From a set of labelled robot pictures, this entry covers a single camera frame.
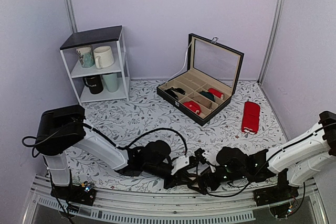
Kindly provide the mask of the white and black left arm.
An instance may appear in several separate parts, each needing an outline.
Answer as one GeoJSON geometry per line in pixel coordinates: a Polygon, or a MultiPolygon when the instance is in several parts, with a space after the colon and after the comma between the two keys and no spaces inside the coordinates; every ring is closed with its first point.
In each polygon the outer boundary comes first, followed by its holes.
{"type": "Polygon", "coordinates": [[[58,192],[67,200],[78,195],[77,186],[71,183],[65,154],[72,146],[95,156],[121,175],[139,176],[146,172],[163,178],[165,189],[188,185],[194,180],[188,172],[192,158],[187,155],[171,158],[171,148],[165,141],[122,147],[86,120],[82,106],[71,105],[41,115],[34,146],[45,158],[58,192]]]}

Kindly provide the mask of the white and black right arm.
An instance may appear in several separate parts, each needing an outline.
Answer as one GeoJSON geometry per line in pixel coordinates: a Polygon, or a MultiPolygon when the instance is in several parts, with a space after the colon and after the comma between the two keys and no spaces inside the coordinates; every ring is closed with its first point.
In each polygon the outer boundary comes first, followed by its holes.
{"type": "Polygon", "coordinates": [[[224,146],[209,161],[198,154],[198,161],[209,165],[196,174],[195,191],[206,195],[216,190],[223,182],[247,179],[248,183],[261,183],[285,174],[285,179],[271,190],[276,201],[291,194],[308,178],[321,171],[322,167],[335,161],[335,113],[324,111],[319,122],[296,138],[277,147],[264,149],[248,155],[239,148],[224,146]]]}

